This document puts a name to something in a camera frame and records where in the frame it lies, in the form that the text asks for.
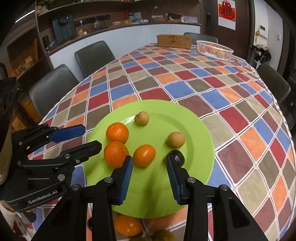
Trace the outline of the large orange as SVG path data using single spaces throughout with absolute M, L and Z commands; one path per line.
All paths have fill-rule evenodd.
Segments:
M 112 169 L 119 168 L 123 165 L 126 156 L 130 153 L 122 142 L 113 141 L 104 148 L 104 159 Z

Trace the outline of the small orange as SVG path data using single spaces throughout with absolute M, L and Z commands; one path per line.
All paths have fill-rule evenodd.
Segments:
M 133 162 L 139 167 L 148 167 L 156 156 L 156 150 L 149 144 L 141 145 L 133 153 Z

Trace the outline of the brown round fruit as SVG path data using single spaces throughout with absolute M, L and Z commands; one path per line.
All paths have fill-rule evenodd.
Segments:
M 145 111 L 140 111 L 135 117 L 134 121 L 138 126 L 145 126 L 149 122 L 149 114 Z
M 181 132 L 172 132 L 169 134 L 167 143 L 172 149 L 179 149 L 185 143 L 185 136 Z

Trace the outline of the dark plum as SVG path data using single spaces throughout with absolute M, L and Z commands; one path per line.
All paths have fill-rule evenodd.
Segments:
M 171 150 L 168 156 L 173 156 L 175 162 L 179 167 L 182 167 L 185 163 L 185 157 L 179 150 Z

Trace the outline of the dark chair near left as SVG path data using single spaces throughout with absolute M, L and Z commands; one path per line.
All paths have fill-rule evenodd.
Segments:
M 58 66 L 38 81 L 29 90 L 29 97 L 40 119 L 78 84 L 78 79 L 65 64 Z

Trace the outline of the dark chair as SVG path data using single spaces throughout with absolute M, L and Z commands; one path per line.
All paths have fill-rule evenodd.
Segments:
M 29 97 L 40 119 L 78 84 L 78 79 L 65 64 L 58 66 L 38 81 L 29 90 Z
M 291 91 L 288 82 L 267 63 L 259 65 L 256 71 L 278 103 L 282 104 Z
M 86 46 L 74 55 L 84 78 L 115 60 L 114 54 L 104 41 Z

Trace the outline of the colourful checked tablecloth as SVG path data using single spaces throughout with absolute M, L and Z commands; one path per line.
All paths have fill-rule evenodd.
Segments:
M 88 142 L 107 114 L 141 100 L 165 100 L 192 111 L 212 138 L 214 166 L 206 183 L 231 188 L 268 240 L 284 237 L 295 218 L 295 147 L 280 107 L 246 61 L 219 61 L 195 48 L 147 45 L 87 77 L 43 118 L 49 126 L 82 124 L 83 136 L 48 143 L 31 159 L 51 159 Z M 158 218 L 137 218 L 140 239 L 168 230 L 182 240 L 187 207 Z

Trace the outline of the green tomato lower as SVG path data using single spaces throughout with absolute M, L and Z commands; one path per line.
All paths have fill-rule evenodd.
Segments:
M 174 241 L 174 235 L 168 230 L 157 230 L 151 236 L 153 241 Z

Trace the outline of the black coffee machine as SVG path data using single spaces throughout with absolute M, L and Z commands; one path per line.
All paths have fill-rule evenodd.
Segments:
M 56 41 L 59 45 L 77 36 L 71 15 L 62 15 L 53 18 L 52 23 Z

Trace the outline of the dark chair right side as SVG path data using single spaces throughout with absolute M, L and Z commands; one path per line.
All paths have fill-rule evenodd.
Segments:
M 291 91 L 288 82 L 267 63 L 259 65 L 256 71 L 278 103 L 282 104 Z

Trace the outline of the dark chair far end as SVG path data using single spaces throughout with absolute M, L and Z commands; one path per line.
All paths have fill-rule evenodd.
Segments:
M 191 44 L 196 45 L 197 41 L 208 41 L 212 43 L 218 43 L 218 39 L 213 36 L 209 35 L 202 35 L 202 34 L 197 34 L 197 33 L 190 33 L 190 32 L 185 32 L 184 36 L 188 35 L 191 37 Z

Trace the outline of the white fruit basket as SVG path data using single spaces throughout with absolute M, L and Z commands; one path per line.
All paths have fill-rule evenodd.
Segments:
M 215 58 L 218 60 L 230 60 L 234 51 L 224 45 L 197 40 L 197 51 L 207 57 Z

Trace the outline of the red poster on door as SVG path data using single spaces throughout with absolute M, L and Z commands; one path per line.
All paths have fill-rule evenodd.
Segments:
M 218 25 L 236 30 L 236 5 L 232 0 L 217 0 Z

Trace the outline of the white wall intercom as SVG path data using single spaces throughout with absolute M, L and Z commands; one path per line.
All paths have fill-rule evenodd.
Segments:
M 263 38 L 268 39 L 268 28 L 267 27 L 265 27 L 263 25 L 259 25 L 258 31 L 259 31 L 260 36 L 262 36 Z

